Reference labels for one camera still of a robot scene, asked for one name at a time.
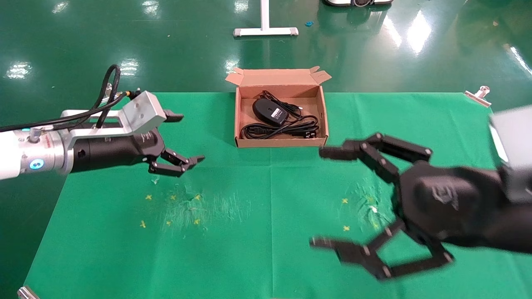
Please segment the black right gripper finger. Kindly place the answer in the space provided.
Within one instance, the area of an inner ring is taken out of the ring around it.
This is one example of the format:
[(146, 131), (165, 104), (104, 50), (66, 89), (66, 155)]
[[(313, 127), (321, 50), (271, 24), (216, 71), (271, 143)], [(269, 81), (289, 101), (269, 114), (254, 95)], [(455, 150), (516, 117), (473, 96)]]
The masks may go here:
[[(361, 245), (347, 240), (333, 240), (322, 236), (313, 236), (310, 246), (333, 250), (340, 263), (357, 264), (364, 267), (377, 280), (394, 279), (422, 271), (433, 270), (454, 262), (454, 256), (446, 250), (441, 242), (414, 230), (402, 219), (396, 219), (376, 235), (369, 243)], [(412, 260), (397, 265), (387, 265), (378, 255), (378, 250), (389, 242), (398, 232), (403, 231), (414, 241), (426, 246), (431, 255), (419, 260)]]
[(383, 155), (391, 155), (412, 164), (417, 161), (428, 162), (432, 149), (407, 142), (379, 132), (362, 140), (347, 139), (339, 147), (319, 148), (319, 156), (324, 159), (356, 161), (360, 160), (379, 178), (388, 184), (399, 182), (399, 169)]

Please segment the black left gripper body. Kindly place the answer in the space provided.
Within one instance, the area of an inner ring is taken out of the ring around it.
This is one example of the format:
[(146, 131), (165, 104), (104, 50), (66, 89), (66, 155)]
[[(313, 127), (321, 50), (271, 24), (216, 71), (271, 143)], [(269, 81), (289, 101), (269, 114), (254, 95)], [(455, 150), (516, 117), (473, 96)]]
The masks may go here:
[(164, 149), (165, 142), (157, 129), (145, 134), (80, 139), (74, 144), (73, 172), (151, 162)]

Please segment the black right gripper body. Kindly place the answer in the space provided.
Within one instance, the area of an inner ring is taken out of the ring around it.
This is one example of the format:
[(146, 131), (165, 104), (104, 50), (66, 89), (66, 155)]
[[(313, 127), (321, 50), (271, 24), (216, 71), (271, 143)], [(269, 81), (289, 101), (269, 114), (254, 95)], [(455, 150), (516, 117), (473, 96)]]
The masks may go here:
[(397, 187), (401, 217), (424, 240), (531, 253), (531, 204), (512, 202), (495, 170), (420, 161)]

